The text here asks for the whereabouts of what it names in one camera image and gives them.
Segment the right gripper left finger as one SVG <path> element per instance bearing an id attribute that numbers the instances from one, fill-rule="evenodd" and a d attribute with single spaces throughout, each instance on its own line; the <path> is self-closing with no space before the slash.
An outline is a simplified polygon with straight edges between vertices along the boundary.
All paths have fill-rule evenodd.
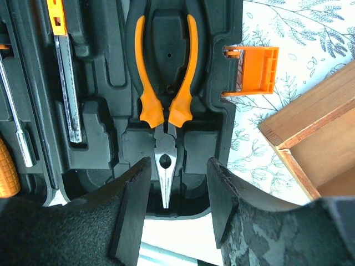
<path id="1" fill-rule="evenodd" d="M 142 158 L 65 205 L 1 200 L 2 265 L 136 265 L 151 179 Z"/>

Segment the orange handled utility knife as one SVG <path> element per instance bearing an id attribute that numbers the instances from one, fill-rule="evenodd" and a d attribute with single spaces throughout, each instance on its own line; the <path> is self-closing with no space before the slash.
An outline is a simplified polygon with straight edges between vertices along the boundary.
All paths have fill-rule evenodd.
<path id="1" fill-rule="evenodd" d="M 83 140 L 82 127 L 74 79 L 72 49 L 67 32 L 63 2 L 47 0 L 47 10 L 54 35 L 69 140 L 78 144 Z"/>

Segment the black plastic tool case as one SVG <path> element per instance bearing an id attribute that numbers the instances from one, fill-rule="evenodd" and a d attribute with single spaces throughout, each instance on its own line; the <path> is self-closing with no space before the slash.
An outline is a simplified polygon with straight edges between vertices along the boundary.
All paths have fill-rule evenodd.
<path id="1" fill-rule="evenodd" d="M 242 1 L 62 1 L 82 142 L 70 142 L 47 1 L 1 2 L 1 57 L 36 164 L 25 167 L 1 80 L 1 138 L 17 170 L 13 197 L 48 206 L 57 193 L 74 200 L 106 185 L 140 159 L 152 161 L 147 215 L 199 218 L 210 210 L 206 164 L 229 157 L 236 109 L 230 96 L 270 94 L 278 48 L 242 44 Z M 177 130 L 170 206 L 163 208 L 154 129 L 139 119 L 134 57 L 137 17 L 191 12 L 199 29 L 192 120 Z"/>

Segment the orange black pliers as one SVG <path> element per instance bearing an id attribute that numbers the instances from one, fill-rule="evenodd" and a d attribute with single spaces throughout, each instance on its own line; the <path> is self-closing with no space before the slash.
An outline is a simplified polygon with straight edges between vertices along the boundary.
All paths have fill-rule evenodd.
<path id="1" fill-rule="evenodd" d="M 164 209 L 169 208 L 178 162 L 177 130 L 192 120 L 191 102 L 199 63 L 199 29 L 191 12 L 141 14 L 134 27 L 140 79 L 139 119 L 154 129 L 154 160 Z"/>

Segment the large orange handled screwdriver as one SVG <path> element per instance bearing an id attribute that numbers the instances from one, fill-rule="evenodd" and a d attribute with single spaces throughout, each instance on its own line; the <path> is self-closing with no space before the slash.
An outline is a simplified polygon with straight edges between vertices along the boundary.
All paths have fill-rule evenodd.
<path id="1" fill-rule="evenodd" d="M 13 120 L 16 126 L 16 137 L 19 144 L 19 149 L 24 161 L 25 167 L 33 167 L 36 164 L 36 157 L 34 154 L 31 138 L 29 132 L 24 128 L 14 103 L 13 94 L 9 85 L 8 76 L 4 67 L 3 59 L 1 57 L 1 80 L 4 86 L 6 97 L 13 115 Z"/>

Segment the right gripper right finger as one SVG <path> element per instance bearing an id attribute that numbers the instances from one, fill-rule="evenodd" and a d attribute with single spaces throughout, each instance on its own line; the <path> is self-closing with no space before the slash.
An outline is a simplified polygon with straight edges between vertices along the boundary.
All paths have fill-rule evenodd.
<path id="1" fill-rule="evenodd" d="M 353 265 L 354 198 L 299 206 L 207 162 L 215 242 L 224 265 Z"/>

